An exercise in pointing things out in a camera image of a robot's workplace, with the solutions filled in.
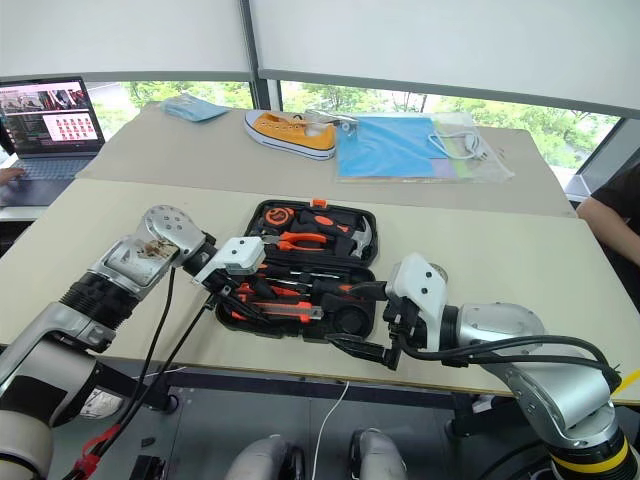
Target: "person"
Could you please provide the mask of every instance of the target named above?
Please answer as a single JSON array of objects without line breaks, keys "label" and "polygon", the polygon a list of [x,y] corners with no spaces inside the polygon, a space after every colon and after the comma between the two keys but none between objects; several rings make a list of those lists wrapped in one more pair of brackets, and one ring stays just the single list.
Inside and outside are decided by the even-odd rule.
[{"label": "person", "polygon": [[640,164],[596,190],[577,213],[586,220],[640,312]]},{"label": "person", "polygon": [[14,178],[24,174],[21,168],[0,168],[0,186],[6,185]]}]

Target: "blue cloth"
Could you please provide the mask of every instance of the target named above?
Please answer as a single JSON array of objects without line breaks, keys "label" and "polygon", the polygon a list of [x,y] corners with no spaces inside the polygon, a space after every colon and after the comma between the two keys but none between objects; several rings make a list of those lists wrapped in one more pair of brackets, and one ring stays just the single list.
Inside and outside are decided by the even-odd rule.
[{"label": "blue cloth", "polygon": [[358,117],[356,135],[338,130],[339,175],[439,176],[431,160],[446,156],[427,139],[434,131],[426,117]]},{"label": "blue cloth", "polygon": [[162,109],[170,115],[184,118],[192,122],[201,122],[229,111],[227,107],[214,105],[188,93],[168,98],[160,103]]}]

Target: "tool case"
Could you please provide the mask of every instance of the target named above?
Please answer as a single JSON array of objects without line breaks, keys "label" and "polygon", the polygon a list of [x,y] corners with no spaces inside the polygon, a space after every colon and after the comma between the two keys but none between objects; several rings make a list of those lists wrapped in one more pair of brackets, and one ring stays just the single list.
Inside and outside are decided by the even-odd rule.
[{"label": "tool case", "polygon": [[[313,342],[325,341],[330,333],[371,333],[376,302],[347,291],[351,284],[375,280],[367,268],[378,253],[371,212],[323,200],[267,200],[257,206],[244,235],[263,237],[266,258],[255,276],[258,282],[244,283],[234,293],[262,312],[271,312],[267,317],[273,321],[249,321],[220,304],[216,313],[225,327]],[[266,243],[269,239],[276,243]]]}]

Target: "black tool case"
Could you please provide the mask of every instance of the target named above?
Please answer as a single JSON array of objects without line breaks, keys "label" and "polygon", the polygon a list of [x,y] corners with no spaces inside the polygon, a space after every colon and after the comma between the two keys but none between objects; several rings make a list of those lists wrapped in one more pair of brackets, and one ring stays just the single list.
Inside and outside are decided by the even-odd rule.
[{"label": "black tool case", "polygon": [[[324,224],[326,222],[318,223],[317,217],[321,217],[322,220],[331,219],[335,224],[328,226]],[[354,230],[365,230],[363,219],[368,222],[371,238],[368,245],[362,249],[361,257],[358,258],[352,255],[357,244],[349,238],[349,235]],[[341,231],[350,229],[350,232],[344,235],[332,234],[337,227]],[[245,236],[265,234],[277,236],[284,232],[293,234],[319,233],[325,235],[328,242],[326,245],[309,241],[294,242],[299,247],[323,248],[322,251],[285,251],[280,250],[275,244],[266,244],[266,259],[263,268],[266,267],[268,270],[260,270],[258,277],[264,278],[271,287],[298,291],[302,294],[299,298],[289,292],[290,296],[279,295],[277,301],[291,303],[303,301],[309,302],[312,306],[320,306],[322,308],[321,318],[306,322],[296,318],[279,318],[278,321],[270,322],[267,325],[243,319],[228,305],[221,304],[216,310],[220,322],[231,330],[241,330],[273,338],[282,338],[285,335],[302,336],[305,341],[323,342],[325,335],[329,333],[350,333],[367,337],[373,329],[376,302],[348,294],[325,291],[324,288],[316,288],[318,284],[315,282],[330,281],[338,284],[355,284],[375,280],[373,272],[367,268],[378,253],[375,216],[365,210],[331,205],[322,200],[313,200],[310,203],[267,200],[256,208],[245,231]],[[325,277],[326,275],[339,278],[328,278]],[[286,282],[298,282],[313,287]],[[257,292],[252,291],[252,293],[252,295],[246,295],[247,303],[252,303],[255,306],[261,302],[270,302],[269,299],[257,295]]]}]

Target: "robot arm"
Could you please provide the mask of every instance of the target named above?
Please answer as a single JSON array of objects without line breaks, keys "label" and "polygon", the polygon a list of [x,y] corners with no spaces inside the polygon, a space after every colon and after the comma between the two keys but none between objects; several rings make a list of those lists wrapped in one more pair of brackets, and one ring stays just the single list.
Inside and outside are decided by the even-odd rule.
[{"label": "robot arm", "polygon": [[[357,294],[357,288],[350,293]],[[366,291],[372,290],[369,285]],[[545,336],[540,319],[519,305],[446,305],[445,280],[418,254],[397,264],[377,292],[376,300],[388,300],[384,319],[391,348],[343,334],[329,337],[334,345],[392,370],[402,352],[447,366],[480,364],[513,392],[545,442],[557,478],[638,478],[636,454],[618,426],[610,399],[619,377],[606,364],[594,368],[596,362],[583,350],[567,344],[580,344],[579,340]],[[532,344],[532,338],[540,343]],[[499,348],[505,342],[512,346]],[[488,348],[481,352],[478,346]],[[563,359],[582,364],[562,363]]]},{"label": "robot arm", "polygon": [[232,238],[220,250],[180,209],[157,205],[136,232],[113,245],[59,302],[49,304],[0,356],[0,478],[46,477],[50,427],[77,415],[104,352],[171,267],[182,267],[212,293],[232,277],[257,272],[257,237]]}]

